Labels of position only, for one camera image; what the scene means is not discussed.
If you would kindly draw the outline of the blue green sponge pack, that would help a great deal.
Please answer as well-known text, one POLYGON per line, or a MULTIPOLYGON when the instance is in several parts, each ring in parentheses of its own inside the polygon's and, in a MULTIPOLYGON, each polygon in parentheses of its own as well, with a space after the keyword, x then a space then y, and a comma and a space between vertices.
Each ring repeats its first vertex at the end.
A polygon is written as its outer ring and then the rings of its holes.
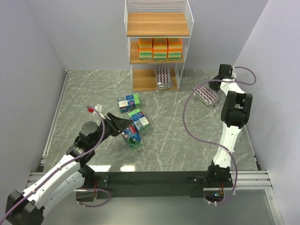
POLYGON ((137 108, 137 109, 129 112, 128 115, 131 118, 131 120, 133 121, 137 132, 142 132, 149 128, 150 123, 140 108, 137 108))
POLYGON ((121 113, 127 113, 140 107, 141 103, 138 94, 130 94, 118 97, 118 105, 121 113))
POLYGON ((145 145, 134 125, 129 125, 121 133, 122 138, 131 151, 140 151, 145 145))

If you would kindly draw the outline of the purple wavy sponge pack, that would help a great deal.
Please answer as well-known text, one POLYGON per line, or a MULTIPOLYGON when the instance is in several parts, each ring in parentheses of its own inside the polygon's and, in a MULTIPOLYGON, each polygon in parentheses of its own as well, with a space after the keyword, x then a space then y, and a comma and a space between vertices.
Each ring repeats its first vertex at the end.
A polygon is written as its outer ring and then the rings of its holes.
POLYGON ((204 85, 195 90, 194 96, 208 106, 215 106, 218 101, 217 93, 204 85))
POLYGON ((169 67, 157 67, 155 70, 157 90, 162 91, 173 87, 171 69, 169 67))

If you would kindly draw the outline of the orange sponge pack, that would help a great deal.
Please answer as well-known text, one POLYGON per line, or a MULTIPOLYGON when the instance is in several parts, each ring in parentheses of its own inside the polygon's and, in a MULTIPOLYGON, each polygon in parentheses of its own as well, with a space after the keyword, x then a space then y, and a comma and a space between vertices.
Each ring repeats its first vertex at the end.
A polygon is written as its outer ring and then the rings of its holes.
POLYGON ((152 59, 152 48, 153 48, 153 39, 152 38, 140 38, 138 40, 139 59, 151 60, 152 59))
POLYGON ((167 39, 168 49, 167 58, 168 60, 181 60, 182 56, 182 38, 168 38, 167 39))
POLYGON ((154 38, 153 39, 153 59, 154 61, 167 60, 167 38, 154 38))

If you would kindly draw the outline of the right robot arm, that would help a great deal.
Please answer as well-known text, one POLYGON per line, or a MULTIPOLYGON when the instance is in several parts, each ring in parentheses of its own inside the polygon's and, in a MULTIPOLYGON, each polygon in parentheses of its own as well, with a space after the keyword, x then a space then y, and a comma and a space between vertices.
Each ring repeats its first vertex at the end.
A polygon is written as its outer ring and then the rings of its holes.
POLYGON ((253 95, 243 91, 233 76, 233 67, 220 64, 218 75, 209 87, 226 95, 221 112, 222 134, 217 152, 208 167, 207 181, 213 185, 231 183, 234 147, 244 125, 249 121, 253 95))

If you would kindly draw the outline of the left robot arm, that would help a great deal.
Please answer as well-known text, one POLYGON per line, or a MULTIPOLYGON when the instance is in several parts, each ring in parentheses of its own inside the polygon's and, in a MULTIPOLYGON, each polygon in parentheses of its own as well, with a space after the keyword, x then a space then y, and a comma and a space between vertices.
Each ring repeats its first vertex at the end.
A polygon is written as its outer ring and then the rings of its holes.
POLYGON ((132 120, 111 113, 101 116, 100 120, 100 124, 86 122, 66 154, 42 178, 22 192, 15 190, 8 196, 4 216, 8 222, 13 225, 40 225, 45 210, 53 206, 55 200, 74 189, 95 186, 95 172, 87 165, 95 155, 95 148, 132 124, 132 120))

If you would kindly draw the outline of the middle wooden shelf board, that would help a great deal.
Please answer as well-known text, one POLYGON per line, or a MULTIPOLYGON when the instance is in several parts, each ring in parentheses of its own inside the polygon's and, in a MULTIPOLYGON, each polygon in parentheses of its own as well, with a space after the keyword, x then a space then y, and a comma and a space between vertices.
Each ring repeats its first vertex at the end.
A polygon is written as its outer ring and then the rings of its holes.
POLYGON ((130 64, 183 63, 184 62, 184 57, 185 57, 184 48, 182 51, 181 60, 168 60, 168 58, 165 61, 154 61, 153 58, 151 60, 141 60, 139 59, 139 54, 138 54, 138 40, 139 39, 130 42, 130 50, 129 50, 130 64))

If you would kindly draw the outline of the top wooden shelf board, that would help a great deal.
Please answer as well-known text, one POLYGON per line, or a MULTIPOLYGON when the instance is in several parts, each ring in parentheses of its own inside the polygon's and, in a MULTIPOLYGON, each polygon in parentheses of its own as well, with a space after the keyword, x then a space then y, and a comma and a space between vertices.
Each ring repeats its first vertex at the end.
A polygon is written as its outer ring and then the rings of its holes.
POLYGON ((128 37, 189 37, 184 13, 128 13, 128 37))

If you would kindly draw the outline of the black base beam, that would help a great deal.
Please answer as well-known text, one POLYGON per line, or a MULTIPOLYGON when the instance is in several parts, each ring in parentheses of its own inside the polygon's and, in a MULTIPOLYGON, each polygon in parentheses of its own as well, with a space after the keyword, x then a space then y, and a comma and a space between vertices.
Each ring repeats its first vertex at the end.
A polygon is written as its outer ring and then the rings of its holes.
POLYGON ((204 197, 205 188, 233 187, 232 178, 213 180, 206 171, 96 172, 97 187, 117 197, 204 197))

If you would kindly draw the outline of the left aluminium rail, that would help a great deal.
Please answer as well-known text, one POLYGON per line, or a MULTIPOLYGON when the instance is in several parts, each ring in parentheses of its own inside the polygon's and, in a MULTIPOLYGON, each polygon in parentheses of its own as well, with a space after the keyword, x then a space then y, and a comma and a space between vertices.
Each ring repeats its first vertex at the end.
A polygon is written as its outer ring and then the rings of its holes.
POLYGON ((29 176, 27 184, 26 184, 26 188, 31 186, 35 181, 37 181, 38 178, 41 177, 41 175, 44 174, 43 169, 44 169, 44 166, 45 166, 45 163, 46 163, 46 160, 47 160, 47 156, 48 156, 48 152, 49 152, 49 149, 50 149, 50 146, 51 146, 51 143, 52 143, 54 128, 55 128, 55 125, 57 123, 57 119, 58 119, 58 115, 59 115, 59 111, 60 111, 60 107, 61 107, 61 102, 62 102, 62 99, 64 97, 66 85, 67 85, 67 82, 68 82, 68 79, 69 79, 69 76, 71 75, 71 73, 72 73, 72 70, 66 70, 66 76, 65 76, 62 88, 61 88, 59 100, 58 100, 58 103, 57 103, 57 107, 56 107, 56 110, 55 110, 55 113, 54 113, 54 117, 53 117, 52 124, 51 124, 51 127, 50 127, 50 131, 49 131, 46 143, 45 143, 45 147, 44 147, 44 151, 43 151, 40 163, 39 163, 36 171, 30 173, 30 176, 29 176))

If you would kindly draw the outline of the aluminium rail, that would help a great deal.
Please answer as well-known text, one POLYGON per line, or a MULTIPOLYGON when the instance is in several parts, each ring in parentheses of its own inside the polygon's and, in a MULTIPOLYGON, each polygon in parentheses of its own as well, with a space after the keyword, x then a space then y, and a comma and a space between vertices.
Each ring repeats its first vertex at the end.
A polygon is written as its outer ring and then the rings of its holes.
POLYGON ((254 155, 253 159, 255 161, 255 169, 238 171, 237 181, 235 181, 235 171, 231 171, 232 183, 236 183, 234 191, 273 189, 268 172, 261 169, 256 155, 254 155))
POLYGON ((69 79, 69 76, 71 75, 71 73, 72 73, 72 70, 66 70, 66 76, 65 76, 62 88, 61 88, 59 100, 58 100, 58 103, 57 103, 57 107, 56 107, 56 110, 55 110, 55 113, 54 113, 54 117, 53 117, 52 124, 51 124, 51 127, 50 127, 50 131, 49 131, 46 143, 45 143, 45 147, 44 147, 44 151, 43 151, 40 163, 39 163, 36 171, 30 173, 30 176, 29 176, 27 184, 26 184, 26 188, 31 186, 35 181, 37 181, 38 178, 41 177, 41 175, 44 174, 43 169, 44 169, 44 166, 45 166, 45 163, 46 163, 46 160, 47 160, 47 156, 48 156, 48 152, 49 152, 49 149, 50 149, 50 146, 51 146, 51 143, 52 143, 54 128, 55 128, 55 125, 57 123, 57 119, 58 119, 58 115, 59 115, 59 111, 60 111, 60 107, 61 107, 61 102, 62 102, 62 99, 64 97, 66 85, 67 85, 67 82, 68 82, 68 79, 69 79))

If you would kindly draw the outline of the right aluminium rail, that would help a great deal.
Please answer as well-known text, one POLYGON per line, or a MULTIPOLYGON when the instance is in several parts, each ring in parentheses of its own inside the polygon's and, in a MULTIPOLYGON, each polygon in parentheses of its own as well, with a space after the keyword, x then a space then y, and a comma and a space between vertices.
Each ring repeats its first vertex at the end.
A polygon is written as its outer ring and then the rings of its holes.
POLYGON ((253 159, 255 161, 255 169, 238 171, 237 181, 235 181, 235 171, 231 171, 232 183, 236 183, 234 191, 273 189, 268 172, 261 169, 256 155, 254 155, 253 159))

